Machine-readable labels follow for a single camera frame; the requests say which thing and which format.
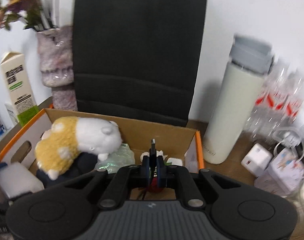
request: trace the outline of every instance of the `silver screw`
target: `silver screw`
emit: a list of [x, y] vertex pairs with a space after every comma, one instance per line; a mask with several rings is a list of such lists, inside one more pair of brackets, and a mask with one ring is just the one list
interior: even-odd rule
[[188, 201], [190, 207], [202, 207], [204, 202], [201, 199], [193, 198]]
[[112, 199], [103, 199], [101, 201], [101, 206], [102, 207], [114, 207], [115, 206], [115, 201]]

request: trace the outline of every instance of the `gray bottle lid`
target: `gray bottle lid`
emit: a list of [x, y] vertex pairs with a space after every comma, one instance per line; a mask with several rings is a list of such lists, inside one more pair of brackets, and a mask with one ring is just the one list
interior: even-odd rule
[[265, 75], [272, 62], [271, 45], [257, 39], [234, 35], [230, 57], [239, 65], [255, 73]]

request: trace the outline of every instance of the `stuffed animal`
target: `stuffed animal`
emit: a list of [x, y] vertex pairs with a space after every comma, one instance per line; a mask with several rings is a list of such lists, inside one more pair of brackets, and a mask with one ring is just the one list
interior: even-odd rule
[[35, 147], [38, 167], [51, 180], [64, 174], [81, 152], [105, 161], [122, 143], [115, 122], [98, 118], [61, 117], [46, 131]]

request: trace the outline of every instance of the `gray ribbed panel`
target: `gray ribbed panel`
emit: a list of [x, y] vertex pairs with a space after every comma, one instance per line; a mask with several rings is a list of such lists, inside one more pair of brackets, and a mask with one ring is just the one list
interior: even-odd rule
[[229, 240], [206, 215], [174, 201], [126, 201], [114, 211], [101, 212], [75, 240]]

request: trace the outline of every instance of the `plush toy foot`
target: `plush toy foot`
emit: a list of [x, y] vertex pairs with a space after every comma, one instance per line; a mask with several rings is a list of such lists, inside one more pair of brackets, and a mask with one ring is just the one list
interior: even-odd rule
[[107, 160], [107, 157], [109, 156], [108, 153], [100, 153], [97, 158], [99, 161], [103, 162], [103, 161], [106, 161]]

